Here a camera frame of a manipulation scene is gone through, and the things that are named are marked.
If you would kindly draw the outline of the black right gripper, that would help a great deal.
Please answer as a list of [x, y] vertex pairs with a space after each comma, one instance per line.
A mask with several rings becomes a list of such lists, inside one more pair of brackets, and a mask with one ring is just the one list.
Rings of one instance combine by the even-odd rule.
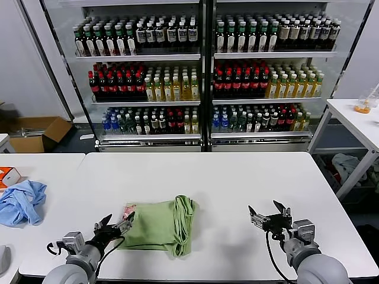
[[293, 219], [291, 216], [291, 208], [285, 207], [276, 200], [273, 200], [273, 203], [279, 213], [269, 216], [256, 213], [256, 211], [248, 205], [250, 221], [253, 225], [262, 228], [265, 232], [269, 231], [274, 236], [280, 236], [284, 230], [292, 229], [291, 225]]

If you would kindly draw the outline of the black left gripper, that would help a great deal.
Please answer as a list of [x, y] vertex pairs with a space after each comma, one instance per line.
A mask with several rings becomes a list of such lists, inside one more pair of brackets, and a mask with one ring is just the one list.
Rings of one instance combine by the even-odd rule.
[[121, 221], [116, 225], [109, 225], [112, 214], [107, 215], [101, 221], [94, 225], [94, 246], [97, 248], [106, 248], [110, 242], [117, 239], [125, 239], [123, 234], [128, 232], [133, 224], [135, 212], [129, 212], [123, 215]]

